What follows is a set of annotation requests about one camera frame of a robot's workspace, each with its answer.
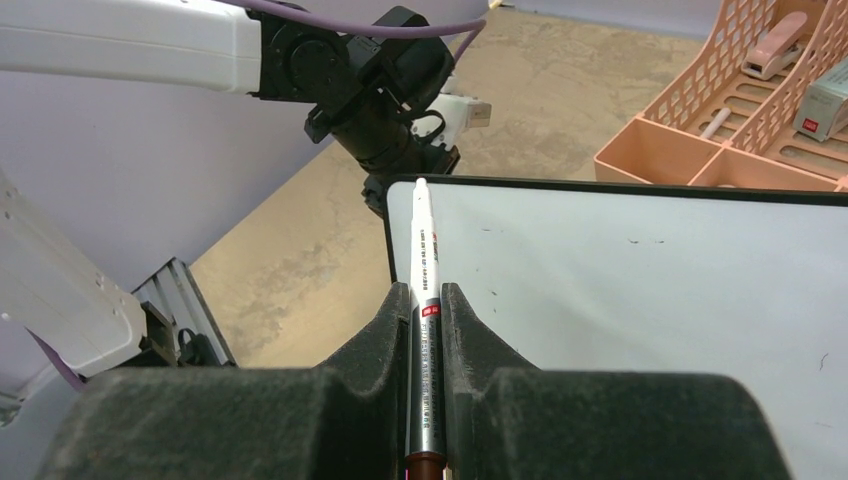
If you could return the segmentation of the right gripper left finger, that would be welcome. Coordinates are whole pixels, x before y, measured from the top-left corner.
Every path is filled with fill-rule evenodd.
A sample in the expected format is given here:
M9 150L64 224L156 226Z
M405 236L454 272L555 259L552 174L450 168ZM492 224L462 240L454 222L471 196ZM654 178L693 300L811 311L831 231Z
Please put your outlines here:
M82 393L41 479L399 479L406 285L317 366L124 368Z

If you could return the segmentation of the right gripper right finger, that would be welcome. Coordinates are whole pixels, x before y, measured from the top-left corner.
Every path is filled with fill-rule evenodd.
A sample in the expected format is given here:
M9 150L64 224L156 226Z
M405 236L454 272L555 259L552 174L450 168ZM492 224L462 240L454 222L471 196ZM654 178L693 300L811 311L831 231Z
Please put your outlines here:
M442 288L457 479L787 479L754 397L722 375L543 370Z

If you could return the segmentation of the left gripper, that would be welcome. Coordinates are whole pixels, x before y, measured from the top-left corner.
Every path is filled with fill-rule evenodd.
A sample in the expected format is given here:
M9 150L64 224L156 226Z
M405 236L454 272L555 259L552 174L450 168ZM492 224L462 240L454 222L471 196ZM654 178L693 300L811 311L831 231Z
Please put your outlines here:
M364 202L374 214L383 216L384 200L392 179L402 175L450 175L460 159L456 146L445 149L410 142L400 149L391 149L376 162L361 164L368 173L361 192Z

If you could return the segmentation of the white red marker pen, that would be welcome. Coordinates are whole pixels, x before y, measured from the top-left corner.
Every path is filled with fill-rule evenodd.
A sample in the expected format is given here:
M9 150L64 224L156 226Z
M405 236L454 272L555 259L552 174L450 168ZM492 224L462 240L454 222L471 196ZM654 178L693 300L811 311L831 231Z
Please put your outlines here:
M447 466L438 239L427 180L412 193L405 467L409 479L442 479Z

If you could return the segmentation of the black framed whiteboard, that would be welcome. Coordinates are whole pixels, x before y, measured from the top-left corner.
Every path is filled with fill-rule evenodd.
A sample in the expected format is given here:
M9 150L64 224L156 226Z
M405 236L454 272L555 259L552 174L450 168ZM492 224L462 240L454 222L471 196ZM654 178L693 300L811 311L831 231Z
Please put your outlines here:
M428 183L440 275L544 370L718 374L797 479L847 475L842 192Z

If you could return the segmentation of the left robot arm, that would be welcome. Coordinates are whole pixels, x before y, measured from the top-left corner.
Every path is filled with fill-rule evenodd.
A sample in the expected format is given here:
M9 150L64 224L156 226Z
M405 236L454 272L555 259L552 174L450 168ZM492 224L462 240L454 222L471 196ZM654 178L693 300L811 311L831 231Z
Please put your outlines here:
M470 107L452 91L445 38L396 6L345 25L284 1L67 1L1 5L1 67L200 87L310 106L314 143L332 137L365 170L382 213L392 177L449 174ZM134 297L77 249L14 184L1 182L1 421L51 373L74 387L121 366L231 366L187 266L171 260Z

